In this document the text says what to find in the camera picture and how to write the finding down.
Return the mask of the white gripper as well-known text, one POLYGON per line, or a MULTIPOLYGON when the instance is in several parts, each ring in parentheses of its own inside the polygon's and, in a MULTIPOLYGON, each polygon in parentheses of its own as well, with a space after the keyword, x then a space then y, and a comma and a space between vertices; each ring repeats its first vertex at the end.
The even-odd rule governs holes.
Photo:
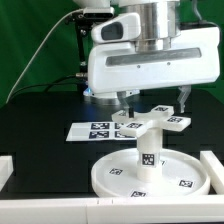
POLYGON ((129 118, 134 110, 125 91, 180 86, 176 111, 183 113, 190 85, 211 83, 220 75, 219 41, 219 29, 206 27, 182 31, 168 50, 137 53, 130 42, 98 45, 89 55, 88 85, 95 93, 118 92, 129 118))

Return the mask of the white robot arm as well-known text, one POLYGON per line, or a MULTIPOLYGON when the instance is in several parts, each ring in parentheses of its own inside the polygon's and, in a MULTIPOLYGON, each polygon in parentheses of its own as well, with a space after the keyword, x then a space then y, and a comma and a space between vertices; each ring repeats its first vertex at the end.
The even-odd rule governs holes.
POLYGON ((88 86, 116 94, 126 114, 131 91, 177 86, 184 104, 193 84, 220 75, 220 29, 207 21, 181 26, 181 0, 73 0, 93 21, 88 86))

